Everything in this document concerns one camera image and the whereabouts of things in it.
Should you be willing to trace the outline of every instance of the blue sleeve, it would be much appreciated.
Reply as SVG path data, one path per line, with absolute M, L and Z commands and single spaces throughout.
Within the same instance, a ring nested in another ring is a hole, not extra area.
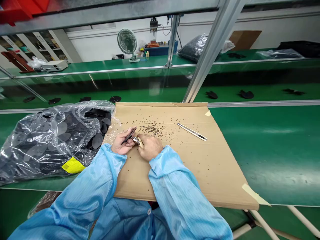
M 127 156 L 102 145 L 91 164 L 50 208 L 21 224 L 9 239 L 88 239 L 93 222 L 113 198 Z
M 227 222 L 171 147 L 166 146 L 149 163 L 149 179 L 175 239 L 233 239 Z

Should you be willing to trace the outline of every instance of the hand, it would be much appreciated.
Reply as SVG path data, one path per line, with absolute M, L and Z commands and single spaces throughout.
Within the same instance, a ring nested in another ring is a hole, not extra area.
M 143 148 L 139 147 L 139 153 L 148 162 L 158 156 L 159 153 L 163 150 L 162 142 L 159 138 L 151 137 L 148 134 L 138 134 L 143 143 Z
M 129 129 L 123 133 L 119 133 L 116 138 L 113 141 L 113 144 L 111 146 L 111 151 L 114 153 L 124 155 L 129 152 L 129 150 L 134 146 L 134 141 L 132 138 L 129 138 L 127 142 L 121 144 L 126 137 L 131 133 L 132 129 L 136 127 L 129 127 Z

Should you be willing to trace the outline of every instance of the white fan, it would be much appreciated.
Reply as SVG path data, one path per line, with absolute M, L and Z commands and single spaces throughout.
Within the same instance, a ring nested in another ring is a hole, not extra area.
M 140 59 L 137 59 L 137 55 L 134 54 L 134 51 L 137 48 L 137 38 L 132 31 L 126 28 L 121 29 L 118 32 L 117 40 L 122 52 L 125 54 L 132 54 L 129 62 L 140 62 Z

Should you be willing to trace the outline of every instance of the blue lab coat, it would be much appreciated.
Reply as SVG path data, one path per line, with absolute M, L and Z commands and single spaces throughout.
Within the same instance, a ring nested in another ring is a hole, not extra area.
M 159 208 L 152 211 L 147 201 L 114 198 L 127 156 L 110 148 L 102 145 L 51 207 L 21 224 L 9 239 L 88 239 L 96 219 L 90 239 L 233 239 L 227 222 L 170 146 L 149 162 Z

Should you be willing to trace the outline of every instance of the cardboard box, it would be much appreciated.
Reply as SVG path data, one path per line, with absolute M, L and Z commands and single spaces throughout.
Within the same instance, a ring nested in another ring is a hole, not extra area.
M 212 205 L 257 210 L 259 204 L 242 189 L 247 181 L 208 111 L 207 103 L 117 102 L 115 117 L 121 126 L 112 119 L 105 141 L 111 144 L 117 133 L 130 126 L 137 126 L 137 133 L 159 137 L 163 146 L 170 145 L 180 155 Z M 202 134 L 208 140 L 202 141 L 177 123 Z M 114 196 L 155 201 L 148 178 L 149 171 L 149 163 L 140 157 L 138 146 L 134 146 L 120 171 Z
M 231 51 L 249 50 L 262 31 L 233 31 L 229 40 L 236 45 Z

